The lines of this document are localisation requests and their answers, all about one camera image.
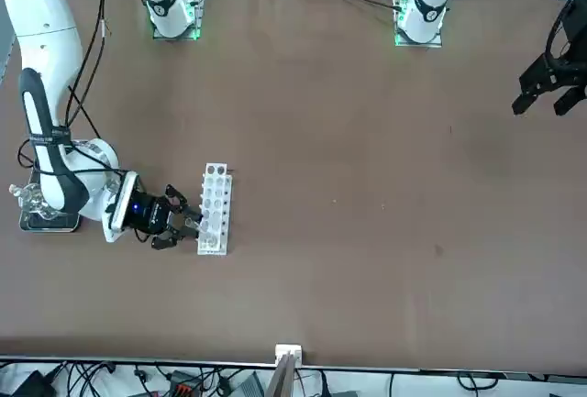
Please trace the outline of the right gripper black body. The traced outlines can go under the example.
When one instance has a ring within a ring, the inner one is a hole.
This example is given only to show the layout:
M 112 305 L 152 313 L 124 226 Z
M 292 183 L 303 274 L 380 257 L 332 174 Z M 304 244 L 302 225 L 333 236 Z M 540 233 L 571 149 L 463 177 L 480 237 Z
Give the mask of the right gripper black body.
M 166 195 L 155 196 L 134 190 L 130 196 L 130 228 L 156 236 L 168 229 L 172 203 Z

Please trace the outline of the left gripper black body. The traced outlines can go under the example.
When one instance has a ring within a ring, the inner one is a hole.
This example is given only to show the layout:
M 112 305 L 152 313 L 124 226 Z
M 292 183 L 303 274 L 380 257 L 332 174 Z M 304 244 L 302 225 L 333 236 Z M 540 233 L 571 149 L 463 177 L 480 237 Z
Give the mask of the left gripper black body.
M 559 28 L 564 30 L 568 48 L 554 57 L 551 46 Z M 548 35 L 548 84 L 586 76 L 586 0 L 569 0 L 560 11 Z

